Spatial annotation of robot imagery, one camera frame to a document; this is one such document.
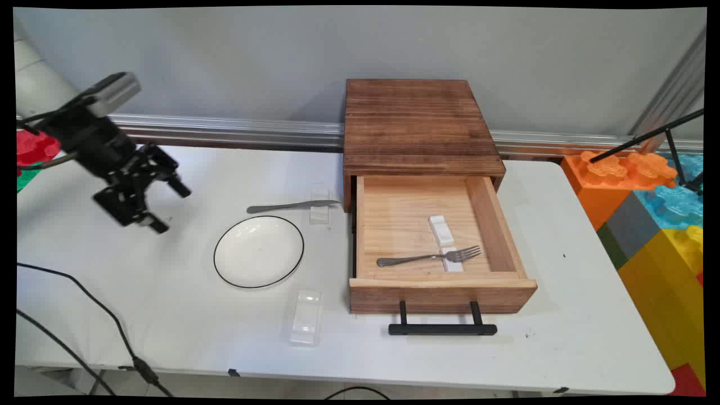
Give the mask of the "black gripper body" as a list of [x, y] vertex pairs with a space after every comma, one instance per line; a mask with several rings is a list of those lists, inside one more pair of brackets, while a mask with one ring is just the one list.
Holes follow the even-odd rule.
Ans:
[[110, 118], [98, 118], [79, 103], [41, 119], [38, 128], [59, 140], [65, 153], [74, 153], [80, 166], [105, 181], [123, 168], [137, 149], [137, 144]]

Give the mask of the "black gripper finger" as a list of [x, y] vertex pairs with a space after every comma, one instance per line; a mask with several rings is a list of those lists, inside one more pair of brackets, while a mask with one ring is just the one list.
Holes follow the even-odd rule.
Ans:
[[178, 163], [155, 144], [146, 144], [133, 153], [133, 196], [144, 199], [146, 190], [154, 182], [165, 182], [182, 198], [191, 195], [177, 173]]
[[146, 174], [121, 175], [94, 194], [93, 200], [123, 227], [134, 223], [162, 234], [169, 226], [152, 214], [146, 203], [146, 191], [154, 181]]

